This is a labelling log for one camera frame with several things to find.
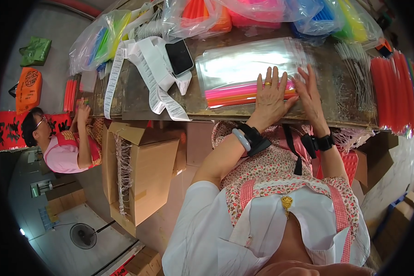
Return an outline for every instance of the black wrist strap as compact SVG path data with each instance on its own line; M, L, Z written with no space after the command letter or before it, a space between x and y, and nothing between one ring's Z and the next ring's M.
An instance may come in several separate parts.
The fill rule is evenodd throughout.
M249 157L254 156L271 145L270 140L261 136L256 128L251 128L247 124L240 124L237 129L242 130L244 137L250 143L251 150L247 152Z
M294 155L298 157L298 160L296 160L296 166L294 167L294 174L302 175L302 158L294 148L293 135L291 134L290 126L283 124L282 128L284 129L285 139L287 140L288 147L294 153Z
M302 144L312 159L316 158L316 151L327 151L335 145L333 134L317 138L314 135L305 134L301 137Z

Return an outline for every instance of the wooden table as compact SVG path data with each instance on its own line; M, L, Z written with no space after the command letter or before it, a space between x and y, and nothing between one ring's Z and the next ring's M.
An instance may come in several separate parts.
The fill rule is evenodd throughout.
M129 9L133 10L140 7L143 2L144 0L130 0L124 6L130 5L128 6ZM205 40L189 38L186 39L186 43L193 60L195 60L197 56L202 55L208 49L288 36L292 36L288 23L283 23L279 30L254 37L247 37L244 35L244 31L234 27L231 32L222 36ZM356 106L354 83L346 65L334 48L334 40L327 39L323 46L310 48L319 70L320 85L318 88L328 125L377 130L376 116L361 112ZM196 69L192 70L192 75L193 78L185 96L181 96L175 84L168 91L169 95L186 110L190 119L245 121L254 111L254 105L207 110L206 100L199 88ZM89 97L92 116L104 116L104 93L101 89L101 82L97 80L95 93L85 93L83 95ZM112 102L111 117L122 118L123 120L170 120L166 110L159 115L150 110L149 91L137 68L129 60L125 60L122 66ZM308 123L300 101L286 114L281 122Z

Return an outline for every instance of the smartphone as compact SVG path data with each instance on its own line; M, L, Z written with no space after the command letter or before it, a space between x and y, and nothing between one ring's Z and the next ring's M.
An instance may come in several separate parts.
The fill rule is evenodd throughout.
M167 55L175 76L180 76L193 68L193 59L184 40L166 44Z

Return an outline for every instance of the gold brooch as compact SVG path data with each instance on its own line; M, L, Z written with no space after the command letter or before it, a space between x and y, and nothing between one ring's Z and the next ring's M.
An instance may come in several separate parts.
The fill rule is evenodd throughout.
M293 203L293 199L289 196L284 196L283 198L281 198L282 201L282 207L285 208L285 215L287 216L288 219L288 208L291 207L291 204Z

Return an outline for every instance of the red plastic stool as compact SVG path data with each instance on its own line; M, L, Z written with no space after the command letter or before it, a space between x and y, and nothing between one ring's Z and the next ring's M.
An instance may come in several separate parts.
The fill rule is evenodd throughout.
M319 158L319 162L320 162L320 151L316 152L316 156ZM357 153L355 153L354 151L350 151L348 152L346 156L342 156L342 161L343 161L343 165L345 166L345 171L347 172L348 181L350 182L350 186L351 186L351 184L353 183L354 175L356 174L357 163L359 162L359 158L357 157ZM320 167L320 163L319 163L319 168L317 169L316 178L317 179L324 178L322 174L322 168Z

